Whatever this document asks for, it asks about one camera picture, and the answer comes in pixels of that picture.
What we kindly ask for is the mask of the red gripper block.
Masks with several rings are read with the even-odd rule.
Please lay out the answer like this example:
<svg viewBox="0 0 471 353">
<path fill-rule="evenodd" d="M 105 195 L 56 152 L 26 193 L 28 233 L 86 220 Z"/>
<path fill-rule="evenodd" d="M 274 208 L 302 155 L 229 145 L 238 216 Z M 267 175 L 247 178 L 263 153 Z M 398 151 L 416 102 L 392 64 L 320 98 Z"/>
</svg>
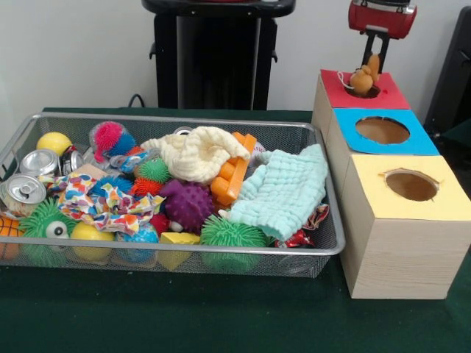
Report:
<svg viewBox="0 0 471 353">
<path fill-rule="evenodd" d="M 378 73 L 382 74 L 390 38 L 405 38 L 416 16 L 417 5 L 410 1 L 351 1 L 348 10 L 349 28 L 367 35 L 361 64 L 366 65 L 372 55 L 373 31 L 384 32 L 378 35 L 381 39 Z"/>
</svg>

